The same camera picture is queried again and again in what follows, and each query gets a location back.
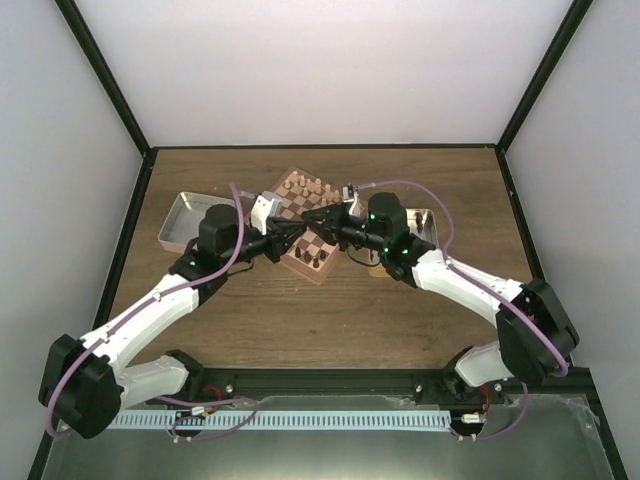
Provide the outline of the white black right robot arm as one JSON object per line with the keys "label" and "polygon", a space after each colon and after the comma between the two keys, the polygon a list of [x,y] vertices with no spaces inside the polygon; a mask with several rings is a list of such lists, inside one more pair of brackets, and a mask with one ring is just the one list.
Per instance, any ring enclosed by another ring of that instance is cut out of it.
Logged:
{"label": "white black right robot arm", "polygon": [[579,335],[546,281],[503,279],[453,259],[445,247],[410,228],[405,208],[391,192],[371,196],[364,213],[351,197],[297,217],[326,244],[373,251],[394,280],[446,297],[496,329],[496,341],[469,347],[447,365],[443,383],[451,400],[468,402],[493,381],[540,386],[568,374]]}

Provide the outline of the gold tin box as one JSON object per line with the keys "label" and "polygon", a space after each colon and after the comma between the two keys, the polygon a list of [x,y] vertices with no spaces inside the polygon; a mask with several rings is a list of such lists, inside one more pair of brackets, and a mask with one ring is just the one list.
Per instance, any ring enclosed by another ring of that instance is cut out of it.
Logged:
{"label": "gold tin box", "polygon": [[[437,238],[437,229],[435,217],[431,210],[424,208],[407,208],[406,219],[409,230],[424,241],[439,246]],[[369,251],[369,261],[372,267],[369,268],[369,275],[376,278],[387,277],[384,267],[380,263],[380,255],[373,251]]]}

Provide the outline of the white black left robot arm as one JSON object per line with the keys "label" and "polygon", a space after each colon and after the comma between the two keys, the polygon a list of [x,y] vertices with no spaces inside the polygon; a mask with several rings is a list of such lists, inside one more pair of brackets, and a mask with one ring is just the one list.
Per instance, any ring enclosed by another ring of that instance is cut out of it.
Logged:
{"label": "white black left robot arm", "polygon": [[260,255],[278,262],[306,230],[300,220],[276,216],[263,199],[254,208],[255,221],[246,225],[240,209],[210,207],[197,237],[150,292],[102,327],[79,339],[63,335],[52,344],[39,391],[51,437],[61,435],[54,419],[90,439],[131,406],[168,395],[191,404],[203,395],[200,365],[180,351],[137,366],[131,361],[215,295],[235,263]]}

